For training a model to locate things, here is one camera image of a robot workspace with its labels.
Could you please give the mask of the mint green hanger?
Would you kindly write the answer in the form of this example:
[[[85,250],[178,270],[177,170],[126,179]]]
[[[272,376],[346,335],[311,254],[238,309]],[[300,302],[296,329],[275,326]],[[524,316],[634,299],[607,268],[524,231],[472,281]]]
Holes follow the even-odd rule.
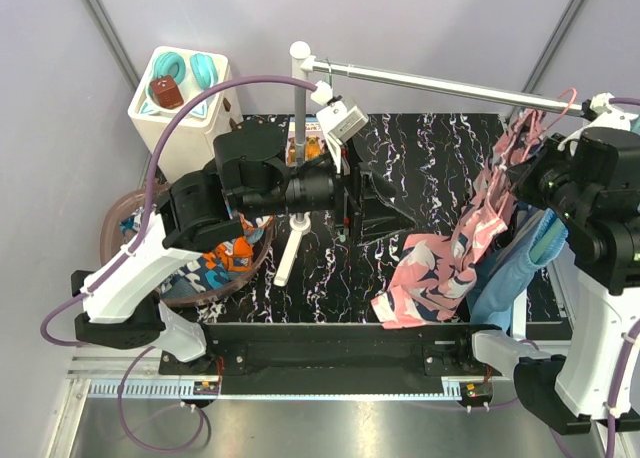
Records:
[[[329,86],[333,89],[333,70],[332,70],[332,65],[331,62],[329,60],[329,58],[325,58],[325,62],[327,65],[327,82],[329,84]]]

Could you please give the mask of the pink wire hanger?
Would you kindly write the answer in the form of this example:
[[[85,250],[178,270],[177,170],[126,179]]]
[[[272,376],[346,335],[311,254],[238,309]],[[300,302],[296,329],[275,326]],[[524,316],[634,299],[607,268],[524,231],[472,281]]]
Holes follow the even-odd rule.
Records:
[[[577,90],[569,88],[559,98],[566,95],[569,96],[568,104],[561,106],[560,114],[549,124],[544,123],[547,112],[539,108],[528,107],[518,111],[494,145],[489,161],[491,177],[488,201],[503,220],[506,220],[507,212],[514,202],[507,170],[526,161],[543,143],[546,132],[568,113],[569,107],[577,98]]]

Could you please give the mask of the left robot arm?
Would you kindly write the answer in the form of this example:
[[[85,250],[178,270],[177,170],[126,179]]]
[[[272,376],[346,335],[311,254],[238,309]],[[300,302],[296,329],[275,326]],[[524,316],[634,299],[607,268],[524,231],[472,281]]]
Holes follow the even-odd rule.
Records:
[[[287,165],[286,131],[245,121],[213,141],[214,158],[175,181],[152,201],[146,223],[107,265],[72,283],[83,311],[78,341],[127,350],[153,346],[196,374],[215,364],[203,328],[156,295],[162,281],[218,245],[243,235],[242,222],[271,215],[329,211],[337,231],[368,244],[412,227],[397,209],[395,188],[370,168],[354,144],[299,168]]]

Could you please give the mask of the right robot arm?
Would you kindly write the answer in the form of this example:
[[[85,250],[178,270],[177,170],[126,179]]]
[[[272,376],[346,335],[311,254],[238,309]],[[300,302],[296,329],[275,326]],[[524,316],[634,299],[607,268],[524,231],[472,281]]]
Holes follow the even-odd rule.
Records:
[[[553,356],[508,330],[516,298],[564,248],[580,308],[568,353]],[[454,349],[460,371],[496,369],[561,434],[594,421],[612,433],[637,430],[629,388],[639,354],[638,135],[589,127],[546,140],[536,154],[503,139],[454,232],[408,237],[372,306],[397,329],[448,319],[462,301],[478,331]]]

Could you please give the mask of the blue orange patterned shorts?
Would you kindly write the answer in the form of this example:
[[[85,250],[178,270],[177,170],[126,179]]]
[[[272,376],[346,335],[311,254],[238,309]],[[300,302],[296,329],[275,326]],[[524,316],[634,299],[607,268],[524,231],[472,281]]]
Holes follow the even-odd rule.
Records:
[[[254,246],[263,237],[272,217],[241,218],[244,236],[219,244],[214,250],[179,268],[160,285],[163,298],[189,297],[217,290],[249,271]]]

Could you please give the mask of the pink patterned shorts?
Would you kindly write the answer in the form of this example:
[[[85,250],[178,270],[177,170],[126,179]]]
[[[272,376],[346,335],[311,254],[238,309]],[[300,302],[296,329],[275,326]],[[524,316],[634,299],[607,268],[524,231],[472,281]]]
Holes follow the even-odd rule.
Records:
[[[508,228],[488,201],[489,161],[473,182],[471,198],[451,234],[411,234],[387,290],[371,301],[389,329],[413,328],[451,319],[477,281],[476,265]]]

